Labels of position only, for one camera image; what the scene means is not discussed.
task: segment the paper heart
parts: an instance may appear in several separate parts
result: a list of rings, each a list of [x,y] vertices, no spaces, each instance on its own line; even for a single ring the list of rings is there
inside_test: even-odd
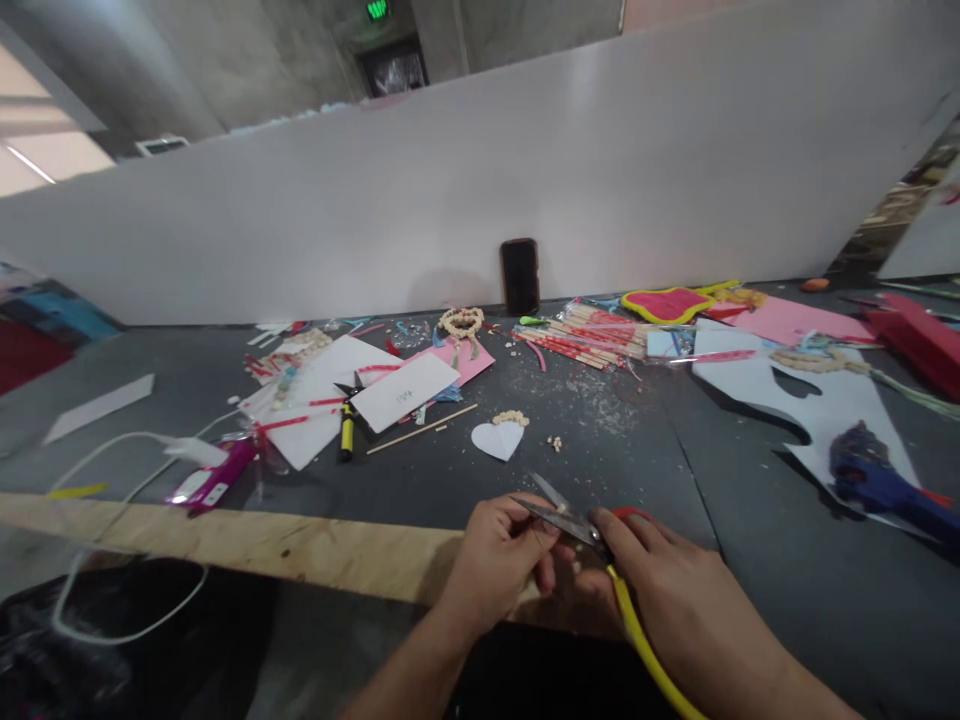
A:
[[[523,426],[514,422],[499,425],[484,423],[473,429],[470,439],[487,455],[506,462],[523,439]]]

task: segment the black trash bag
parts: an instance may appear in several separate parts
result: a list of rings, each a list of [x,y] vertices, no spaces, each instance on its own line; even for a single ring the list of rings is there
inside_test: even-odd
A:
[[[63,619],[91,635],[133,634],[180,604],[201,575],[199,566],[179,560],[81,573]],[[63,582],[0,605],[0,718],[168,720],[188,711],[245,717],[270,639],[276,580],[211,568],[179,613],[116,646],[72,640],[51,627]],[[196,707],[201,691],[209,708]]]

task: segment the pink paper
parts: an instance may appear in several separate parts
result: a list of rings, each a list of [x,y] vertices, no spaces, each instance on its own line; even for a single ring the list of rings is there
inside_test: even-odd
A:
[[[738,307],[743,306],[735,303],[717,303],[707,310],[706,314],[712,315],[715,312]],[[875,343],[877,341],[877,334],[859,320],[829,310],[818,310],[790,300],[781,300],[772,295],[767,298],[763,307],[753,312],[745,310],[732,317],[717,319],[727,325],[749,330],[755,335],[784,345],[799,344],[803,336],[811,330],[851,342]]]
[[[411,363],[421,355],[436,355],[449,365],[453,362],[453,354],[456,351],[455,344],[456,341],[453,338],[447,338],[442,348],[435,348],[431,345],[426,350],[418,352],[403,364]],[[457,381],[457,387],[463,387],[496,362],[493,356],[480,344],[479,340],[477,340],[477,347],[480,348],[480,353],[477,355],[476,360],[471,360],[470,354],[473,352],[473,346],[470,344],[470,341],[464,340],[460,343],[460,361],[457,365],[457,369],[460,371],[460,379]]]

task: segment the exit sign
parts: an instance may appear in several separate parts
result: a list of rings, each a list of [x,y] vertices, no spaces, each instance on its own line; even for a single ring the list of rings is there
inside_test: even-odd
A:
[[[387,0],[374,0],[372,3],[367,3],[367,18],[370,22],[383,20],[389,17],[390,13],[390,3]]]

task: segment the smartphone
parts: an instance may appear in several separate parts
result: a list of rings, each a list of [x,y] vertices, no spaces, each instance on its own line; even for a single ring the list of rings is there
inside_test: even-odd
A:
[[[540,261],[533,238],[507,240],[500,246],[503,295],[508,315],[534,315],[540,311]]]

